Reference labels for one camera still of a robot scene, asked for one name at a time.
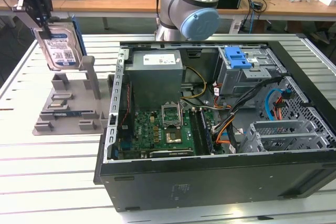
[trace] light blue joint cap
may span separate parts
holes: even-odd
[[[213,8],[195,11],[181,25],[181,33],[188,40],[205,40],[219,28],[219,14]]]

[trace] motherboard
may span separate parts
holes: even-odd
[[[203,119],[198,120],[200,112]],[[198,141],[209,136],[214,123],[211,110],[182,110],[180,106],[168,105],[161,111],[138,111],[134,117],[134,137],[121,139],[119,152],[123,159],[197,155],[203,145]],[[210,152],[212,143],[204,145]]]

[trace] blue drive bay latch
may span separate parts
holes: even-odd
[[[246,55],[239,47],[225,47],[224,53],[233,69],[249,69],[252,67],[252,64],[247,61]]]

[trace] metal slat table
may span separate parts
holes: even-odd
[[[120,41],[151,41],[152,35],[86,35],[98,77],[115,70]],[[215,35],[210,40],[277,40],[331,101],[335,67],[306,39],[295,35]],[[67,71],[69,79],[85,74]],[[33,136],[52,88],[42,51],[34,42],[0,89],[0,223],[334,223],[336,180],[306,199],[153,210],[115,211],[103,186],[92,182],[100,135]]]

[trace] floor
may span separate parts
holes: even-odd
[[[23,23],[16,19],[16,27],[7,26],[0,30],[0,87],[11,74],[21,57],[27,51],[34,37]],[[105,30],[101,18],[79,18],[80,28],[83,34],[151,34],[156,29],[154,18],[108,18],[109,30]],[[285,33],[286,22],[273,21],[266,33]],[[218,33],[228,33],[230,21],[222,20]],[[313,22],[304,22],[305,34],[315,31]],[[323,42],[315,42],[316,46],[336,63],[336,40],[330,45]]]

